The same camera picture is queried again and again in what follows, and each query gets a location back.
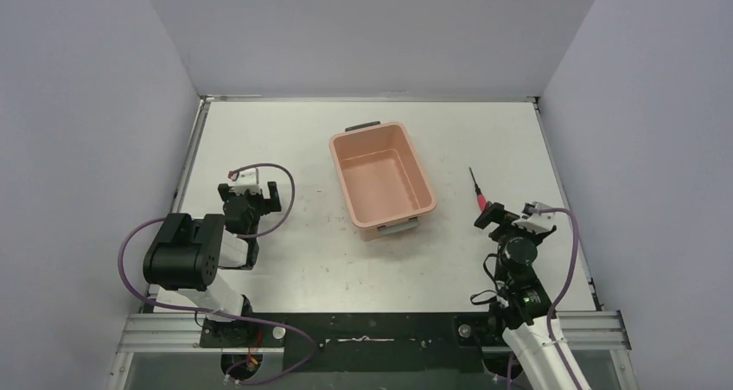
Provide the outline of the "red black screwdriver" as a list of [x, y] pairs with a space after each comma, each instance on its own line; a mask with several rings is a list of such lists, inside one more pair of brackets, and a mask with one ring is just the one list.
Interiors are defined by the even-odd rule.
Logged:
[[472, 168], [469, 167], [468, 169], [469, 169], [469, 173], [471, 175], [471, 178], [472, 178], [472, 181], [473, 181], [473, 184], [474, 184], [474, 191], [475, 191], [475, 197], [476, 197], [477, 205], [478, 205], [479, 209], [481, 211], [483, 211], [486, 208], [486, 206], [488, 204], [488, 201], [486, 200], [486, 197], [483, 195], [483, 193], [481, 191], [481, 188], [480, 188], [479, 184], [477, 183], [477, 181], [475, 179], [475, 175], [474, 175], [474, 172], [473, 172]]

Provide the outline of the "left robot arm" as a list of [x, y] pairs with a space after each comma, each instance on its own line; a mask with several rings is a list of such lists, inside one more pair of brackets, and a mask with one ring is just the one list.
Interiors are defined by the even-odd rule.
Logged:
[[170, 213], [164, 219], [145, 257], [143, 276], [153, 285], [184, 296], [209, 312], [206, 318], [224, 323], [222, 335], [236, 348], [250, 345], [257, 324], [247, 317], [252, 306], [219, 273], [220, 269], [251, 270], [257, 263], [256, 238], [261, 218], [282, 211], [277, 184], [221, 183], [217, 190], [222, 212], [195, 219]]

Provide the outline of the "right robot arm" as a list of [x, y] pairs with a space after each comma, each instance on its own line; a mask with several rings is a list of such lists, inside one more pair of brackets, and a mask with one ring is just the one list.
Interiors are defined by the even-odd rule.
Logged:
[[[558, 226], [556, 214], [565, 214], [571, 227], [569, 267], [560, 292], [550, 297], [533, 264], [539, 246]], [[558, 305], [570, 289], [577, 267], [580, 238], [577, 219], [567, 208], [527, 203], [520, 214], [498, 202], [486, 202], [474, 223], [484, 229], [494, 225], [489, 238], [496, 250], [487, 255], [494, 262], [485, 272], [494, 296], [486, 300], [488, 337], [508, 346], [512, 353], [507, 368], [520, 364], [535, 389], [588, 389], [585, 378], [562, 330]]]

